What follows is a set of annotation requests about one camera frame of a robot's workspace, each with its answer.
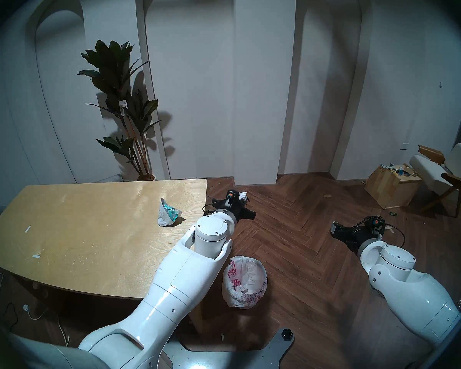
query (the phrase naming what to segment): black knob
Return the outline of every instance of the black knob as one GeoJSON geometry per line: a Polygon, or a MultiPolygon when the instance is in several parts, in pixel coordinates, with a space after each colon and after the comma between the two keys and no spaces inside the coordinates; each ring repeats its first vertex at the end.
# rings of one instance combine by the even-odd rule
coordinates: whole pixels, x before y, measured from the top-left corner
{"type": "Polygon", "coordinates": [[[284,329],[282,331],[282,338],[284,339],[284,341],[290,341],[292,340],[292,337],[293,337],[293,333],[290,329],[284,329]]]}

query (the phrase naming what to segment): plant pot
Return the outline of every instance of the plant pot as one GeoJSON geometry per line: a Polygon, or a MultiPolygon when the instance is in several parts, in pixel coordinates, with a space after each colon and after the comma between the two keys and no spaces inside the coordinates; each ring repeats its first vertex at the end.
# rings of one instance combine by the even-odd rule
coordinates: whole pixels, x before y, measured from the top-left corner
{"type": "Polygon", "coordinates": [[[155,181],[155,176],[153,174],[142,174],[138,176],[137,181],[155,181]]]}

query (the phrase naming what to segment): wooden chair frame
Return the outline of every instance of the wooden chair frame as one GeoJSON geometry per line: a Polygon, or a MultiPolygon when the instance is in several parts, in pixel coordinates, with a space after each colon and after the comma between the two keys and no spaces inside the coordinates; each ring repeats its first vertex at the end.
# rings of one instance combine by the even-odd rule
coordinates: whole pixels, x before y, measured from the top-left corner
{"type": "MultiPolygon", "coordinates": [[[[445,161],[444,154],[440,150],[425,147],[423,145],[418,145],[418,151],[422,155],[428,157],[430,159],[430,161],[433,161],[438,165],[442,165],[444,163],[444,161],[445,161]]],[[[452,175],[450,173],[442,173],[440,176],[443,179],[445,179],[446,181],[448,181],[452,185],[452,187],[450,187],[443,194],[437,196],[437,198],[435,200],[433,200],[429,204],[425,205],[421,209],[421,211],[424,212],[424,211],[429,210],[431,207],[433,207],[436,203],[440,202],[442,199],[447,197],[449,194],[451,194],[455,190],[458,190],[459,191],[458,203],[456,205],[456,218],[457,218],[458,215],[459,215],[459,208],[461,207],[461,178],[456,177],[455,175],[452,175]]]]}

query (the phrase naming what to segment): crumpled plastic bag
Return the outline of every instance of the crumpled plastic bag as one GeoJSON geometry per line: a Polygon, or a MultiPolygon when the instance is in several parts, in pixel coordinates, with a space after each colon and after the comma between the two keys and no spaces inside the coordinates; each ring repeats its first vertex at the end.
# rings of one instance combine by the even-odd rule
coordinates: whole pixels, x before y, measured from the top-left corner
{"type": "Polygon", "coordinates": [[[176,219],[181,215],[182,211],[169,206],[164,198],[161,198],[159,204],[159,216],[157,218],[157,224],[159,226],[170,226],[176,219]]]}
{"type": "Polygon", "coordinates": [[[263,297],[268,285],[266,270],[259,260],[235,256],[224,270],[222,296],[229,307],[248,309],[263,297]]]}

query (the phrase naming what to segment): plant stem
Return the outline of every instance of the plant stem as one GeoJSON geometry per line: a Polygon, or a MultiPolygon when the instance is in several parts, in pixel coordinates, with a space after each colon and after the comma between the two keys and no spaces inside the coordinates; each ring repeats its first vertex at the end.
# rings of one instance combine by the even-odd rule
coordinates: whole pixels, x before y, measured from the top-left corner
{"type": "Polygon", "coordinates": [[[146,137],[145,135],[140,135],[141,139],[142,139],[142,146],[143,146],[143,149],[144,149],[144,152],[145,152],[145,156],[147,158],[147,164],[148,164],[148,170],[149,171],[152,171],[152,165],[150,164],[150,159],[148,158],[148,151],[147,151],[147,145],[145,144],[145,141],[146,141],[146,137]]]}
{"type": "Polygon", "coordinates": [[[130,128],[132,129],[133,135],[135,136],[135,141],[134,141],[134,143],[137,145],[137,149],[138,149],[138,152],[139,152],[139,154],[140,154],[140,158],[142,159],[143,167],[145,168],[145,171],[147,172],[147,174],[149,174],[149,173],[148,173],[147,162],[146,162],[145,159],[143,158],[142,151],[140,150],[140,145],[138,145],[138,137],[137,137],[137,134],[135,133],[135,130],[133,129],[132,121],[130,120],[130,117],[128,117],[128,123],[130,124],[130,128]]]}
{"type": "Polygon", "coordinates": [[[142,173],[140,170],[137,169],[137,167],[135,166],[135,164],[133,163],[133,160],[129,160],[130,164],[133,165],[133,167],[135,168],[135,170],[137,171],[138,175],[141,176],[142,173]]]}
{"type": "MultiPolygon", "coordinates": [[[[129,133],[128,128],[126,126],[126,122],[125,122],[123,114],[124,114],[124,110],[121,108],[121,123],[123,124],[123,127],[125,128],[126,137],[130,138],[130,133],[129,133]]],[[[136,143],[137,134],[135,133],[135,130],[133,129],[131,122],[130,122],[130,128],[133,131],[133,138],[134,138],[133,142],[136,143]]],[[[140,167],[140,162],[138,161],[138,156],[137,156],[137,153],[136,153],[136,151],[134,149],[133,149],[133,158],[134,158],[135,162],[137,163],[138,169],[135,167],[135,165],[133,165],[132,162],[131,162],[131,164],[133,165],[135,170],[138,172],[138,174],[141,176],[142,175],[142,168],[140,167]]]]}
{"type": "Polygon", "coordinates": [[[133,167],[135,168],[135,170],[138,172],[139,175],[142,175],[142,168],[140,167],[140,163],[138,162],[138,158],[137,158],[137,155],[135,153],[135,150],[133,149],[133,146],[132,146],[132,155],[135,157],[135,162],[137,163],[137,166],[138,166],[138,169],[135,168],[135,165],[133,165],[133,167]]]}

